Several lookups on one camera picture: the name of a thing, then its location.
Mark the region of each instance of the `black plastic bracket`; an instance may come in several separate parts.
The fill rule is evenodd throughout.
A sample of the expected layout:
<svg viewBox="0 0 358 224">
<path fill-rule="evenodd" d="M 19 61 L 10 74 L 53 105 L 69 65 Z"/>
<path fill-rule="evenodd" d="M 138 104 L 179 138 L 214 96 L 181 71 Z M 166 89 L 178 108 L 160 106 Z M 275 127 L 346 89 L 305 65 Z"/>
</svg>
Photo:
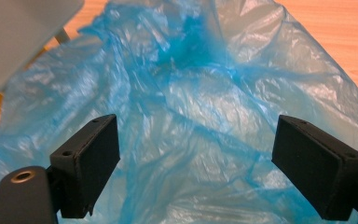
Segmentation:
<svg viewBox="0 0 358 224">
<path fill-rule="evenodd" d="M 272 162 L 321 218 L 348 220 L 358 211 L 358 151 L 302 119 L 280 116 Z"/>
<path fill-rule="evenodd" d="M 90 121 L 50 155 L 51 166 L 30 166 L 0 182 L 0 223 L 57 223 L 92 215 L 119 157 L 117 118 Z"/>
</svg>

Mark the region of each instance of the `white object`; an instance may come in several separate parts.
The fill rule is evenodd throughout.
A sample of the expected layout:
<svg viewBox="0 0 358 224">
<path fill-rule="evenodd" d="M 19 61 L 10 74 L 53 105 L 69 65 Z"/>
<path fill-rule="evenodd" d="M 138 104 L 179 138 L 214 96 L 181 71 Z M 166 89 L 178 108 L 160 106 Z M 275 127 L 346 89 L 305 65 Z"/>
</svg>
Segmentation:
<svg viewBox="0 0 358 224">
<path fill-rule="evenodd" d="M 0 0 L 0 90 L 83 3 L 84 0 Z"/>
</svg>

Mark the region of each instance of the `translucent plastic sheet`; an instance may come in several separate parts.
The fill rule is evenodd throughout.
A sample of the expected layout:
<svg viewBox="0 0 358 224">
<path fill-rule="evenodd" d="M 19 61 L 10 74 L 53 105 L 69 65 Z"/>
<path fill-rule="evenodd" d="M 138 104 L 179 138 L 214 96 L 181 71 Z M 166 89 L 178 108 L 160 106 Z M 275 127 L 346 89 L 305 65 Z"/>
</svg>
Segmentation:
<svg viewBox="0 0 358 224">
<path fill-rule="evenodd" d="M 109 3 L 81 37 L 10 80 L 0 179 L 47 167 L 111 113 L 122 160 L 94 215 L 62 223 L 322 223 L 270 161 L 278 116 L 358 149 L 358 88 L 267 0 Z"/>
</svg>

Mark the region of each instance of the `blue plastic bag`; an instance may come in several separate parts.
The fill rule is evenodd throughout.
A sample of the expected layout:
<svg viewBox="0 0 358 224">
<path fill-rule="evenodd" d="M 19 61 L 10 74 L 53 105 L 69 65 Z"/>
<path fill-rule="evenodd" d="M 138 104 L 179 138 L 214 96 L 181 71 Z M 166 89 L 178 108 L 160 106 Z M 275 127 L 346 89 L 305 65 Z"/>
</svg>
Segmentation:
<svg viewBox="0 0 358 224">
<path fill-rule="evenodd" d="M 117 2 L 10 80 L 0 179 L 115 113 L 122 159 L 94 215 L 63 223 L 323 223 L 270 160 L 280 114 L 358 149 L 335 61 L 273 1 Z"/>
</svg>

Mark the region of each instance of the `crumpled plastic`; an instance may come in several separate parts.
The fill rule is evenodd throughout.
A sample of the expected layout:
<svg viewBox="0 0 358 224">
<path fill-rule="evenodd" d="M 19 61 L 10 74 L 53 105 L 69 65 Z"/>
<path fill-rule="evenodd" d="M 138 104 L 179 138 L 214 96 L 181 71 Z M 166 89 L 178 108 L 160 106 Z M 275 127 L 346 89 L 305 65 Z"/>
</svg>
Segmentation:
<svg viewBox="0 0 358 224">
<path fill-rule="evenodd" d="M 121 161 L 62 223 L 326 223 L 270 161 L 278 117 L 358 150 L 358 88 L 269 0 L 109 2 L 7 84 L 0 179 L 112 113 Z"/>
</svg>

